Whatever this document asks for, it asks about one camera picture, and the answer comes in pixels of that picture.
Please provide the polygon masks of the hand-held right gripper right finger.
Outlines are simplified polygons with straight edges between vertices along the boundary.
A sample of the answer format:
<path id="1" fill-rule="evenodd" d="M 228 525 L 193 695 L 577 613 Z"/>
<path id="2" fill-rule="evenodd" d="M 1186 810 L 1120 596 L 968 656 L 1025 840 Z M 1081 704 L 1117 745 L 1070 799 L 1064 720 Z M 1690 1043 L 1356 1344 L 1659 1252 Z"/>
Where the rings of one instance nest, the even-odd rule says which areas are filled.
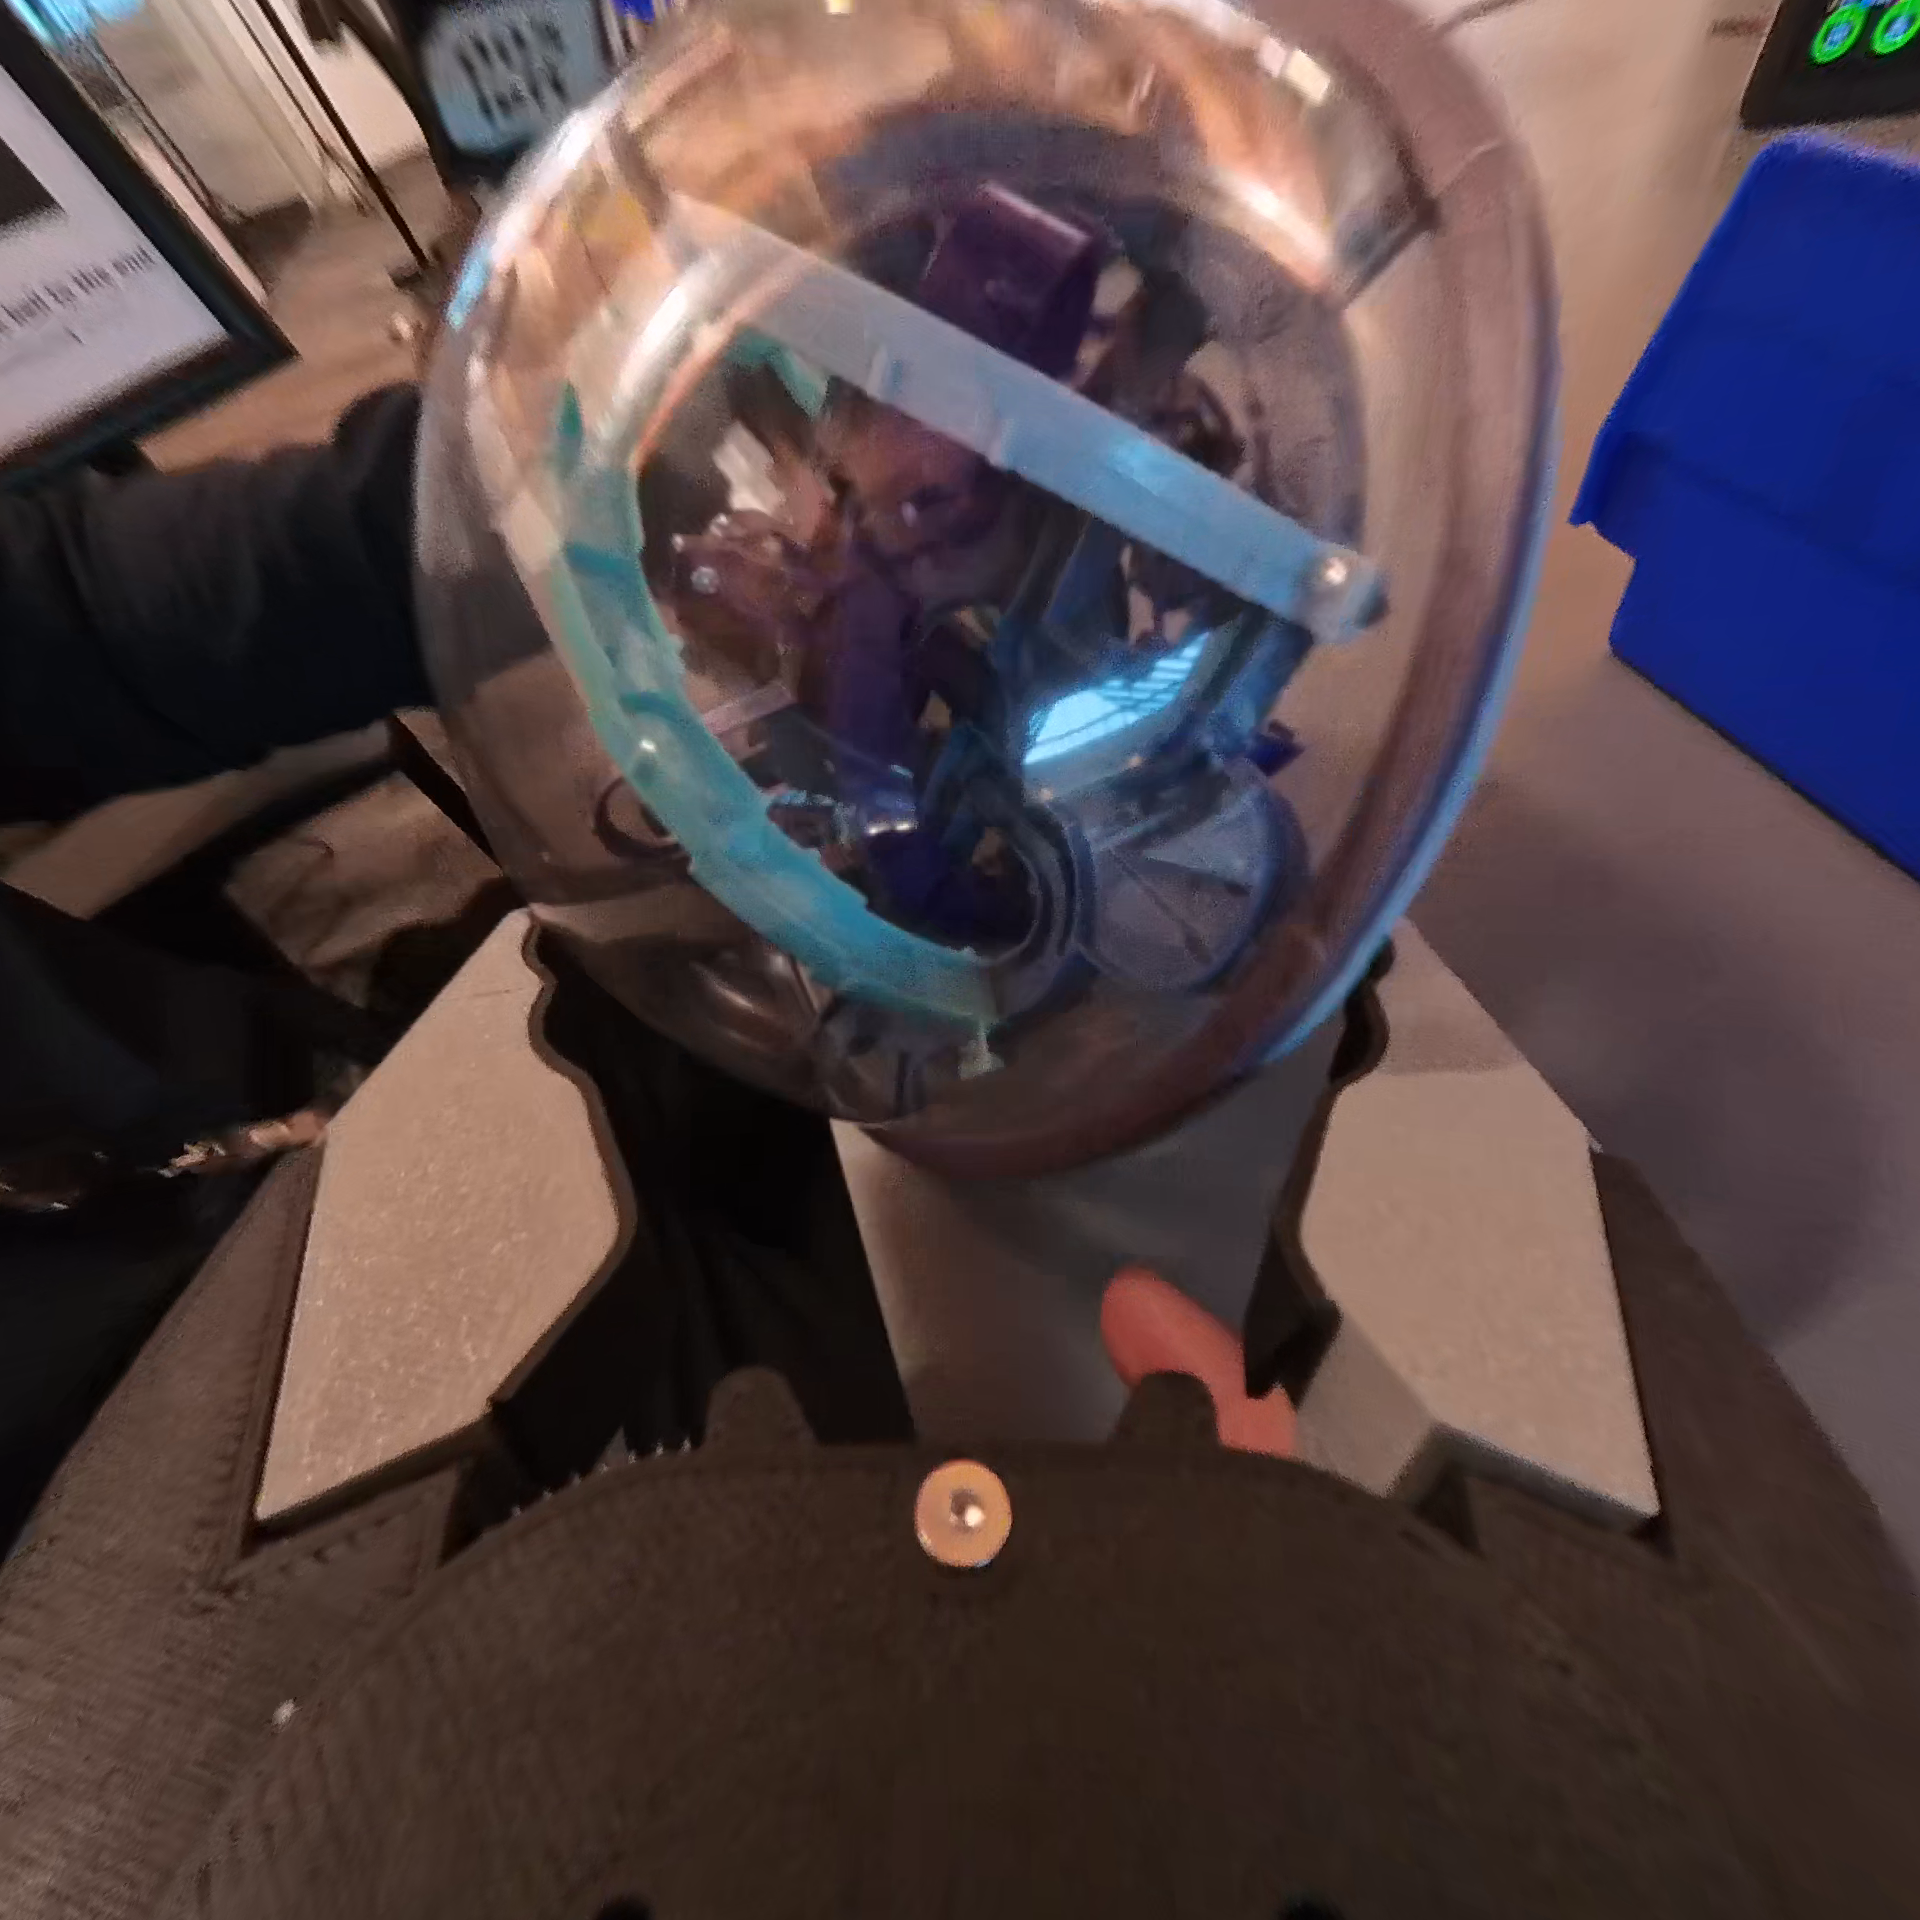
<path id="1" fill-rule="evenodd" d="M 1298 1457 L 1405 1505 L 1463 1474 L 1591 1523 L 1654 1520 L 1584 1124 L 1409 921 L 1332 1066 L 1246 1331 Z"/>

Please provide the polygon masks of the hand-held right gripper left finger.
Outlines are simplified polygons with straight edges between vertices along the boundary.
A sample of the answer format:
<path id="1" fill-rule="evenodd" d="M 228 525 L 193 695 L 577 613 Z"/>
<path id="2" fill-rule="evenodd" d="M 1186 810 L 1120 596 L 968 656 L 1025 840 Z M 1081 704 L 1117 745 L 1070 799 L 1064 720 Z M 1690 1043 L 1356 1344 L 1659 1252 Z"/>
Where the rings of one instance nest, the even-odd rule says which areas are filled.
<path id="1" fill-rule="evenodd" d="M 303 1523 L 488 1434 L 630 1250 L 604 1095 L 501 920 L 326 1128 L 252 1518 Z"/>

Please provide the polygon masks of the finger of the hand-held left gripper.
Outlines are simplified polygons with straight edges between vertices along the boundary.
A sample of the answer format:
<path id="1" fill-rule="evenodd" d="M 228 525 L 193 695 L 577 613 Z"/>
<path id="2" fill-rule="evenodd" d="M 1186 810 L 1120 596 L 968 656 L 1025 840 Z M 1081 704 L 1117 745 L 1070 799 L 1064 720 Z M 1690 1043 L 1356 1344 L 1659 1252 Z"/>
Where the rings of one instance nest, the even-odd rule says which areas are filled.
<path id="1" fill-rule="evenodd" d="M 517 895 L 453 827 L 299 827 L 236 863 L 228 904 L 278 1081 L 245 1135 L 317 1138 Z"/>

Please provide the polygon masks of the clear plastic maze ball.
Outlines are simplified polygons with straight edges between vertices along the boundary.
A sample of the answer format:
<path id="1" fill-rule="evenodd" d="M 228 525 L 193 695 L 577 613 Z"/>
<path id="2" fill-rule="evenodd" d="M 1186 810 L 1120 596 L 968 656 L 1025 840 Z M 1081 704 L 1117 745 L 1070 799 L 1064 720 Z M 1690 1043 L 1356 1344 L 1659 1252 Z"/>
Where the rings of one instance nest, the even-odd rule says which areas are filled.
<path id="1" fill-rule="evenodd" d="M 692 3 L 506 181 L 422 650 L 554 947 L 962 1180 L 1308 1042 L 1554 492 L 1538 185 L 1409 3 Z"/>

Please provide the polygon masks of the monitor with white page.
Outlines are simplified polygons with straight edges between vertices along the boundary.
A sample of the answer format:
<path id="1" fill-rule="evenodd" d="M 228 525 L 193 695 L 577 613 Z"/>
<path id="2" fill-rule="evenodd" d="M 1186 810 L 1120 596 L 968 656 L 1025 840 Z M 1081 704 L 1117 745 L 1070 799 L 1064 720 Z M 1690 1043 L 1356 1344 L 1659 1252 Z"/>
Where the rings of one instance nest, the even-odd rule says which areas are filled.
<path id="1" fill-rule="evenodd" d="M 1 482 L 21 492 L 292 363 L 259 287 L 3 6 Z"/>

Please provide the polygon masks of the blue plastic bin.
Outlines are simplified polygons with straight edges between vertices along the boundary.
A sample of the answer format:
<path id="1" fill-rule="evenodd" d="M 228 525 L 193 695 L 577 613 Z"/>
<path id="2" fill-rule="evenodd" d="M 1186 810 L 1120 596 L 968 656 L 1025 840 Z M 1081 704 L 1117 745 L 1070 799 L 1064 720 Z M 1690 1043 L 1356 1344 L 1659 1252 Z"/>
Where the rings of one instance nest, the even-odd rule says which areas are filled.
<path id="1" fill-rule="evenodd" d="M 1612 653 L 1917 873 L 1917 166 L 1766 143 L 1601 419 L 1570 519 Z"/>

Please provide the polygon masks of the printed white sign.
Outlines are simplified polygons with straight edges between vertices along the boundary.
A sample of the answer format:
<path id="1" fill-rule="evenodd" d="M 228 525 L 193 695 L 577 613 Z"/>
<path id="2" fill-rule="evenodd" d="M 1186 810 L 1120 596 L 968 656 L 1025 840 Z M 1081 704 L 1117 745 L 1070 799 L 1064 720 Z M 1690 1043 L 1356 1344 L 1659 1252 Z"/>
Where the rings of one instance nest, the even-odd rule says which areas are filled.
<path id="1" fill-rule="evenodd" d="M 446 143 L 467 159 L 542 142 L 612 78 L 598 1 L 437 3 L 416 60 Z"/>

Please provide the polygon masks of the small black device green display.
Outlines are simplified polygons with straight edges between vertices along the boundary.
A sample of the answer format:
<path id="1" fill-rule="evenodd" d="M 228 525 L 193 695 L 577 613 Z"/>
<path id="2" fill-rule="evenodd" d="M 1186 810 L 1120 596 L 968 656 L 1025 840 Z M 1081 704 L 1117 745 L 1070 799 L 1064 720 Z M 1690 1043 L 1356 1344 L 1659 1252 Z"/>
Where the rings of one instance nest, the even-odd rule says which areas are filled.
<path id="1" fill-rule="evenodd" d="M 1917 1 L 1782 1 L 1739 95 L 1746 131 L 1917 113 Z"/>

